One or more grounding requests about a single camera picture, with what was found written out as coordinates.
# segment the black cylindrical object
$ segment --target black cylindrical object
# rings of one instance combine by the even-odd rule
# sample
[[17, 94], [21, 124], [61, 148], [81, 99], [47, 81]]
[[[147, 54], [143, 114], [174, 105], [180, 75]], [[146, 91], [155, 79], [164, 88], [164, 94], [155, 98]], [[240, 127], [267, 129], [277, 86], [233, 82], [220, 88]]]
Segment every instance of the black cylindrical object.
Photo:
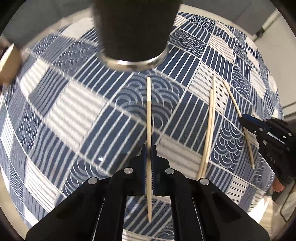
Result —
[[181, 0], [93, 2], [103, 48], [101, 59], [104, 61], [107, 57], [136, 65], [136, 62], [151, 60], [165, 52]]

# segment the table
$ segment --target table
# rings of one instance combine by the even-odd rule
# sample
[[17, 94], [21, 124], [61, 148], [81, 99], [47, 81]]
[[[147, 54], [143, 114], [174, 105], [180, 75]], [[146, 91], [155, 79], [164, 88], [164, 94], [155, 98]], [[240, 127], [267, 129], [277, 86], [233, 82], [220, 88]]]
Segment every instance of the table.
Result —
[[[119, 72], [98, 59], [92, 18], [83, 18], [27, 49], [29, 57], [0, 96], [0, 165], [11, 199], [33, 226], [91, 176], [124, 168], [146, 141], [146, 77], [152, 81], [152, 144], [195, 179], [207, 128], [209, 90], [217, 104], [206, 177], [246, 212], [274, 173], [258, 153], [255, 170], [234, 105], [257, 118], [283, 118], [277, 87], [255, 44], [242, 31], [179, 12], [166, 60], [155, 69]], [[123, 239], [174, 238], [170, 200], [128, 197]]]

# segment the white wall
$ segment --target white wall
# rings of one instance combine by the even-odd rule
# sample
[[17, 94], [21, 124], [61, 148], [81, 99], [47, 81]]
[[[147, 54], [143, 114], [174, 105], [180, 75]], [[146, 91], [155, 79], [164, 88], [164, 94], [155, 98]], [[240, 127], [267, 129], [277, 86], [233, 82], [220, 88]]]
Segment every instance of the white wall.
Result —
[[[255, 42], [279, 90], [282, 106], [296, 102], [296, 37], [285, 19], [279, 18]], [[296, 104], [284, 115], [296, 112]]]

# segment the chopstick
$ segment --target chopstick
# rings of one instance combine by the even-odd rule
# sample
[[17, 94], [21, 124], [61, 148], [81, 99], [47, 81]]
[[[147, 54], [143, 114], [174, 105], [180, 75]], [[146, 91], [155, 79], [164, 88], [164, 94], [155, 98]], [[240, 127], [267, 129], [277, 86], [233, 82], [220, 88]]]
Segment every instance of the chopstick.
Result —
[[200, 168], [197, 173], [197, 180], [205, 175], [207, 170], [208, 159], [212, 149], [214, 122], [215, 122], [215, 106], [216, 106], [216, 77], [213, 75], [213, 89], [210, 90], [210, 102], [209, 102], [209, 117], [207, 122], [207, 134], [205, 139], [204, 151], [200, 162]]
[[[228, 86], [228, 83], [225, 80], [223, 80], [223, 84], [225, 85], [225, 88], [227, 89], [228, 94], [230, 95], [230, 98], [232, 99], [232, 102], [234, 104], [234, 107], [237, 110], [238, 116], [239, 117], [242, 117], [242, 114], [240, 112], [240, 109], [239, 109], [239, 107], [237, 105], [237, 102], [235, 101], [235, 98], [233, 97], [232, 92], [230, 91], [230, 88]], [[255, 169], [254, 157], [253, 157], [253, 153], [252, 153], [251, 142], [250, 142], [248, 130], [246, 128], [244, 128], [244, 127], [243, 127], [243, 130], [244, 130], [244, 134], [246, 136], [246, 140], [247, 140], [247, 144], [248, 144], [249, 155], [250, 155], [250, 159], [251, 159], [251, 166], [252, 166], [252, 169], [254, 170]]]
[[147, 185], [147, 208], [148, 221], [152, 221], [152, 171], [151, 171], [151, 78], [147, 77], [147, 165], [146, 165], [146, 185]]
[[212, 116], [211, 116], [211, 129], [210, 129], [210, 139], [207, 149], [207, 155], [205, 158], [205, 164], [202, 170], [202, 176], [205, 177], [205, 173], [207, 171], [207, 164], [209, 162], [211, 149], [212, 149], [212, 141], [213, 141], [213, 135], [214, 135], [214, 125], [215, 125], [215, 111], [216, 111], [216, 76], [213, 75], [213, 102], [212, 102]]

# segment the metal screw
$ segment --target metal screw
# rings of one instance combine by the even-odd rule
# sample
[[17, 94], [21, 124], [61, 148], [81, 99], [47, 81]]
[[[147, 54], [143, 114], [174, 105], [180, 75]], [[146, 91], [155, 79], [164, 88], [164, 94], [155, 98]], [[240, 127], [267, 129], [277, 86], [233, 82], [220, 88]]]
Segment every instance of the metal screw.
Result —
[[133, 173], [133, 169], [132, 169], [131, 167], [127, 167], [127, 168], [125, 168], [123, 171], [124, 171], [124, 173], [126, 173], [126, 174], [131, 174], [131, 173]]
[[200, 184], [202, 184], [202, 185], [209, 185], [209, 180], [208, 179], [206, 179], [206, 178], [202, 178], [201, 180], [200, 180]]
[[174, 174], [174, 169], [171, 169], [171, 168], [167, 168], [166, 170], [165, 170], [165, 173], [166, 174]]
[[96, 184], [98, 182], [98, 179], [96, 177], [91, 177], [89, 180], [88, 180], [89, 184]]

